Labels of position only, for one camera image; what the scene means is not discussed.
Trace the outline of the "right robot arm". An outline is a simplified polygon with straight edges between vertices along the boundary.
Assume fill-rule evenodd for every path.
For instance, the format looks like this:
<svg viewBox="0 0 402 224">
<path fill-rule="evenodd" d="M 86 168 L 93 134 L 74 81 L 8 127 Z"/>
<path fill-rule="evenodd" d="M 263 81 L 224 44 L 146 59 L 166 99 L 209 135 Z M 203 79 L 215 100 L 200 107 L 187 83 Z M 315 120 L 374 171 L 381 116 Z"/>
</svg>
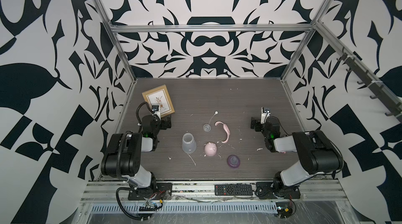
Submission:
<svg viewBox="0 0 402 224">
<path fill-rule="evenodd" d="M 272 153 L 295 152 L 298 161 L 276 173 L 270 185 L 257 185 L 259 198 L 299 198 L 299 186 L 316 175 L 336 174 L 343 169 L 341 152 L 321 130 L 293 132 L 281 136 L 281 123 L 276 117 L 251 118 L 250 128 L 261 132 L 266 148 Z"/>
</svg>

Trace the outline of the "pink bottle cap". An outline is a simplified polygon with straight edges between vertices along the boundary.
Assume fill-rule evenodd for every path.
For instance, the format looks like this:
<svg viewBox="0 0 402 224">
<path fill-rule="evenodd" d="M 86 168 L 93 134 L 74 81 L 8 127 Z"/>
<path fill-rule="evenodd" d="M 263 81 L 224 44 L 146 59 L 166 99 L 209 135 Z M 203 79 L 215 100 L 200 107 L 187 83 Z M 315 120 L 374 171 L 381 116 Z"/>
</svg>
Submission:
<svg viewBox="0 0 402 224">
<path fill-rule="evenodd" d="M 204 152 L 205 155 L 208 157 L 213 157 L 216 155 L 217 153 L 217 146 L 215 143 L 212 142 L 208 142 L 207 144 L 205 144 L 204 146 Z"/>
</svg>

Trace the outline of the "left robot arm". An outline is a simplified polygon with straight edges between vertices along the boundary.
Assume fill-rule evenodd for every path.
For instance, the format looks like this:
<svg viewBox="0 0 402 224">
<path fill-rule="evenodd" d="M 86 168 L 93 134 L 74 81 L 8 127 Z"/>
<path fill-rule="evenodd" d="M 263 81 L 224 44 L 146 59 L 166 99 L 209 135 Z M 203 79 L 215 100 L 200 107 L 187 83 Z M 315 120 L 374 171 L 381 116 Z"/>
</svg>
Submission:
<svg viewBox="0 0 402 224">
<path fill-rule="evenodd" d="M 142 102 L 137 110 L 138 132 L 113 134 L 100 164 L 103 176 L 128 183 L 129 187 L 153 195 L 157 191 L 155 175 L 141 164 L 143 152 L 155 151 L 160 130 L 171 128 L 171 118 L 161 119 L 161 106 Z"/>
</svg>

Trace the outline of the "purple collar with nipple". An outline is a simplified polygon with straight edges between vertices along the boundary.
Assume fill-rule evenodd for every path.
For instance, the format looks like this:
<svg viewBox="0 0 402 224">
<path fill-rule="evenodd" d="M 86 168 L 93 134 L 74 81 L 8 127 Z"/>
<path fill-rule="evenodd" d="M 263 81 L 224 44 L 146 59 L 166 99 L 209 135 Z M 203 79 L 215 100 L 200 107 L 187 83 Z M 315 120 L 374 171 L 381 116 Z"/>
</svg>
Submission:
<svg viewBox="0 0 402 224">
<path fill-rule="evenodd" d="M 227 164 L 231 168 L 238 168 L 240 166 L 241 162 L 240 162 L 240 159 L 238 156 L 231 154 L 227 158 Z"/>
</svg>

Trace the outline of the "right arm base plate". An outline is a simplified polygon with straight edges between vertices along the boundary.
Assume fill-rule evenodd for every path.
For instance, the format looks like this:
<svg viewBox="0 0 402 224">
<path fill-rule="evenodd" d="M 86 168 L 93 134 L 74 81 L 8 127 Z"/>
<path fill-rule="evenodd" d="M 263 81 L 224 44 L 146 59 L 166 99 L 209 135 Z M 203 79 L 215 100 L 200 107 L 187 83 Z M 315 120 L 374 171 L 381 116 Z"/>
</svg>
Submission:
<svg viewBox="0 0 402 224">
<path fill-rule="evenodd" d="M 257 182 L 255 194 L 259 199 L 300 199 L 299 186 L 281 186 L 275 189 L 273 182 Z"/>
</svg>

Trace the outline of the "clear baby bottle body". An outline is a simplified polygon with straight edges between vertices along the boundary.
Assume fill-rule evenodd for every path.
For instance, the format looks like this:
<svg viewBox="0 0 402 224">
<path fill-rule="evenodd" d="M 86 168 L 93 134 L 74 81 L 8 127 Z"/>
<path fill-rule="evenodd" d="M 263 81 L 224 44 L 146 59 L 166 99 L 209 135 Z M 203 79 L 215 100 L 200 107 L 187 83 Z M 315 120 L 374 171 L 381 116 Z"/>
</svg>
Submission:
<svg viewBox="0 0 402 224">
<path fill-rule="evenodd" d="M 195 152 L 196 148 L 197 144 L 194 136 L 189 132 L 185 133 L 182 138 L 182 150 L 187 154 L 191 154 Z"/>
</svg>

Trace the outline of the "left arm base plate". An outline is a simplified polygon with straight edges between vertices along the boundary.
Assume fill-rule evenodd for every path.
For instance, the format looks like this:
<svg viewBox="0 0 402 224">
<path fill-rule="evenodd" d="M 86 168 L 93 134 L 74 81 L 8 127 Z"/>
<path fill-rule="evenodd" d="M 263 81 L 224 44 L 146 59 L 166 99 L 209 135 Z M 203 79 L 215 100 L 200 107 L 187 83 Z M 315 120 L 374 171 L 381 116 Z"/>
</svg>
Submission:
<svg viewBox="0 0 402 224">
<path fill-rule="evenodd" d="M 159 183 L 151 185 L 147 188 L 131 188 L 128 195 L 129 201 L 145 201 L 150 200 L 165 200 L 171 198 L 173 189 L 172 183 Z"/>
</svg>

